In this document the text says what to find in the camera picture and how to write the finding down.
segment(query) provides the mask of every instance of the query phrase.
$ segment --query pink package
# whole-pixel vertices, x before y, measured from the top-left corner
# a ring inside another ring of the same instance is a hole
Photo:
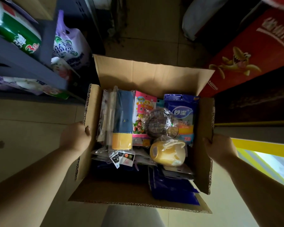
[[[147,111],[156,108],[156,103],[157,97],[136,91],[133,107],[133,138],[148,138],[142,121]]]

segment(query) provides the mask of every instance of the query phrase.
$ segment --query box flap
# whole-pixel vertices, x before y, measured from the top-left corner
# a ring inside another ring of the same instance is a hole
[[[213,161],[208,157],[202,139],[206,137],[212,140],[214,118],[214,99],[201,98],[199,101],[199,112],[195,119],[197,124],[193,140],[193,155],[188,155],[188,164],[195,171],[194,183],[205,194],[210,194]]]
[[[163,98],[166,93],[196,94],[214,70],[150,64],[94,55],[102,89],[138,90]]]
[[[94,147],[96,141],[101,101],[102,101],[102,91],[100,89],[100,86],[96,84],[91,84],[89,86],[87,99],[86,99],[84,125],[90,127],[92,139],[89,147],[83,152],[83,154],[77,160],[75,180],[83,179],[86,176],[89,167],[91,165],[91,150]]]
[[[69,198],[69,201],[148,206],[173,210],[212,213],[199,194],[200,206],[156,200],[147,183],[112,182],[89,174]]]

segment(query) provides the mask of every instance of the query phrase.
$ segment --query hand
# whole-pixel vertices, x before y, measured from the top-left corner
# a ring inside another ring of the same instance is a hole
[[[91,131],[84,127],[83,122],[76,122],[68,125],[61,134],[60,147],[72,150],[78,158],[91,142]]]
[[[229,161],[232,157],[238,157],[237,149],[230,137],[214,134],[213,142],[203,138],[208,156],[220,166]]]

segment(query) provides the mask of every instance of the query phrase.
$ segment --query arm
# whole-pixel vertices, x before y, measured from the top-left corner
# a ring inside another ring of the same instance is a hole
[[[58,149],[1,182],[0,226],[40,226],[68,168],[90,140],[83,123],[69,125]]]
[[[204,138],[208,156],[223,167],[259,226],[284,226],[284,185],[238,157],[231,138],[215,134]]]

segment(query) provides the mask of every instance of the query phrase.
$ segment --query gray pants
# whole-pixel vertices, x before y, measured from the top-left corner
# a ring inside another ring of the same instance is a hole
[[[155,208],[111,205],[101,227],[165,227]]]

